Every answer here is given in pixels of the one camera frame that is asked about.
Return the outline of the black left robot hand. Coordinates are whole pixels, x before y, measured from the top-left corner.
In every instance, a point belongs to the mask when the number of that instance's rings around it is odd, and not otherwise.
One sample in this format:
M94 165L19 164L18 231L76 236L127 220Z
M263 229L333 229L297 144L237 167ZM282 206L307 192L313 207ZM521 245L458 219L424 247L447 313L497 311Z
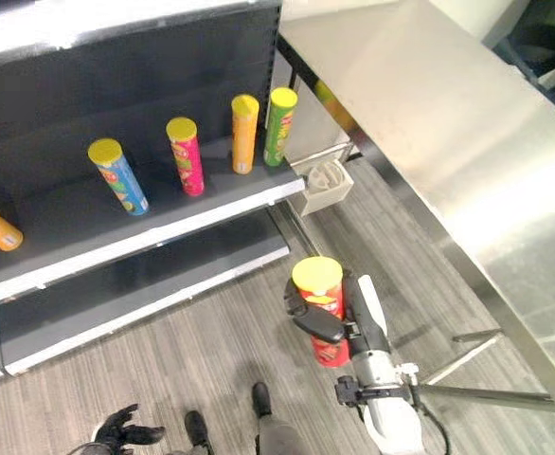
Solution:
M128 445L150 446L159 443L165 436L164 427L146 427L132 423L137 404L131 404L106 418L94 432L92 446L83 454L132 454Z

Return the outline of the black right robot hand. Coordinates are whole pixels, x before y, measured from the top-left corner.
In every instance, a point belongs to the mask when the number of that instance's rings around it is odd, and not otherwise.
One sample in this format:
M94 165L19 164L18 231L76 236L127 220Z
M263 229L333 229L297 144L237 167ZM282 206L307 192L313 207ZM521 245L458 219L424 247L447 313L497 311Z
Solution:
M283 299L287 314L307 334L330 344L342 340L350 341L353 355L369 351L389 354L390 346L385 329L371 315L358 277L349 270L345 271L343 292L344 320L306 302L292 279L286 283Z

